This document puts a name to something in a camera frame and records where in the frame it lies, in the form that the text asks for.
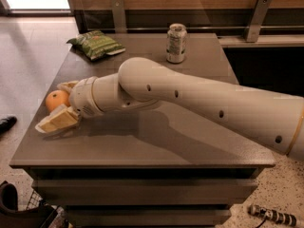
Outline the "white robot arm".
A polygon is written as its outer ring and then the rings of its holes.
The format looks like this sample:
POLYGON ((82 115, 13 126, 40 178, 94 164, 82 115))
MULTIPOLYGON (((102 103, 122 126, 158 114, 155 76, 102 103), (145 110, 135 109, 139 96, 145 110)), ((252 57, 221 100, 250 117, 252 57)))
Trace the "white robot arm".
POLYGON ((71 128, 110 111, 180 105, 297 161, 304 160, 304 98, 178 73, 133 57, 103 77, 61 83, 68 96, 36 125, 41 133, 71 128))

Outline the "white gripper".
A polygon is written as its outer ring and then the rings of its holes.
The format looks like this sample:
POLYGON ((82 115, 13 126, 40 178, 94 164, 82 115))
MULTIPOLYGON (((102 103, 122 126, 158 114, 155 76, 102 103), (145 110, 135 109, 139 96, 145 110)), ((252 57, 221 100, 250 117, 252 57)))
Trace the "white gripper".
POLYGON ((60 104, 35 125, 35 129, 44 134, 52 133, 76 125, 81 119, 80 115, 83 118, 102 116, 103 111, 96 105, 93 98, 93 85, 96 80, 96 77, 90 77, 79 83, 70 81, 58 84, 59 90, 69 94, 71 106, 60 104))

